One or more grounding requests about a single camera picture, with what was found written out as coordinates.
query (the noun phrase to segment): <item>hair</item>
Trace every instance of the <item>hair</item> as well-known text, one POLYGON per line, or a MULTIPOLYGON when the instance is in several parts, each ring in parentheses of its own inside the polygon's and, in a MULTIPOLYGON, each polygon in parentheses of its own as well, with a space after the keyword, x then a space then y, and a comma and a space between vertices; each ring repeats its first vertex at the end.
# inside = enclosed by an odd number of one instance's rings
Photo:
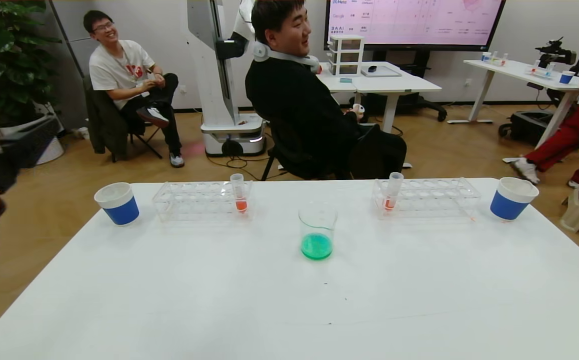
POLYGON ((256 0, 251 9, 251 25, 256 40, 265 45, 265 30, 280 32, 283 22, 296 9, 301 9, 305 0, 256 0))
POLYGON ((95 22, 103 19, 107 19, 112 23, 114 22, 114 20, 112 20, 111 17, 107 16, 106 13, 98 10, 90 10, 85 14, 85 16, 83 16, 83 27, 85 28, 85 30, 87 30, 89 34, 91 34, 94 32, 92 25, 95 22))

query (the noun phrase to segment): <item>hand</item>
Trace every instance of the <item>hand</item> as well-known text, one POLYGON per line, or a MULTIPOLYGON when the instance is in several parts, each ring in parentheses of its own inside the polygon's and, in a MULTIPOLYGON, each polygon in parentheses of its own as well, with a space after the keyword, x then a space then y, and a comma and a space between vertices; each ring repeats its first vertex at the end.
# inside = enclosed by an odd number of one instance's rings
POLYGON ((140 86, 141 92, 150 91, 153 87, 157 86, 157 82, 155 80, 145 80, 143 81, 143 85, 140 86))
POLYGON ((154 80, 156 82, 156 86, 163 89, 166 87, 166 78, 163 77, 160 73, 154 74, 154 80))
POLYGON ((359 113, 358 113, 358 110, 356 110, 356 109, 347 109, 347 110, 345 111, 345 114, 347 114, 348 112, 353 112, 354 114, 356 114, 356 122, 357 122, 357 123, 360 123, 360 122, 361 122, 361 119, 363 119, 363 116, 364 116, 364 115, 363 115, 363 114, 359 114, 359 113))

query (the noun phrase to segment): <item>test tube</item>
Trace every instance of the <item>test tube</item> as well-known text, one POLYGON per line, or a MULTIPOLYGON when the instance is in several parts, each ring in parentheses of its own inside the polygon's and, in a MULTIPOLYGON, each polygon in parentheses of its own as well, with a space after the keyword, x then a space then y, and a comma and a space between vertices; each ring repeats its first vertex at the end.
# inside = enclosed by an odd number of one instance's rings
POLYGON ((242 173, 235 173, 229 177, 229 182, 232 184, 234 191, 234 200, 236 209, 239 213, 244 213, 248 210, 248 200, 246 199, 246 183, 242 173))
POLYGON ((399 196, 399 191, 401 191, 401 185, 403 185, 403 179, 406 178, 402 173, 393 172, 389 174, 389 180, 387 181, 387 196, 385 196, 385 209, 388 212, 394 210, 397 205, 397 197, 399 196))
POLYGON ((545 73, 545 76, 547 76, 548 78, 550 76, 552 76, 552 72, 554 71, 554 68, 556 68, 556 67, 557 67, 556 63, 549 63, 547 66, 547 71, 545 73))

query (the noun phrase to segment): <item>green liquid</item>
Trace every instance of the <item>green liquid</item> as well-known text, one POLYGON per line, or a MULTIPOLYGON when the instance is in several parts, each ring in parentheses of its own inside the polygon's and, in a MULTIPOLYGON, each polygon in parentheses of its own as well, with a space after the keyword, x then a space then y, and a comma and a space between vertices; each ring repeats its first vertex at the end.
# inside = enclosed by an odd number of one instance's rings
POLYGON ((312 232, 303 237, 300 250, 312 260, 323 260, 332 253, 332 241, 329 237, 312 232))

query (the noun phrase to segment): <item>sneaker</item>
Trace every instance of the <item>sneaker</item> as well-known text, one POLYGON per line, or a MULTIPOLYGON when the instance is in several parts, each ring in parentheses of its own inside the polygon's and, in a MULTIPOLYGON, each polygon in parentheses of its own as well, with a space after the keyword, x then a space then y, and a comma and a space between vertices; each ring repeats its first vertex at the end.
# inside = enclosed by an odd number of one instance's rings
POLYGON ((171 167, 180 168, 185 166, 185 160, 181 157, 180 154, 174 155, 170 152, 170 164, 171 167))
POLYGON ((136 110, 136 114, 144 121, 148 121, 159 128, 166 128, 169 125, 169 120, 155 107, 141 107, 136 110))
POLYGON ((573 181, 573 180, 569 180, 569 181, 567 182, 567 186, 568 186, 568 187, 571 187, 572 189, 578 189, 579 183, 578 183, 578 182, 575 182, 575 181, 573 181))
POLYGON ((510 162, 509 165, 522 179, 525 179, 534 185, 541 183, 539 174, 536 173, 536 165, 530 164, 525 157, 521 157, 514 162, 510 162))

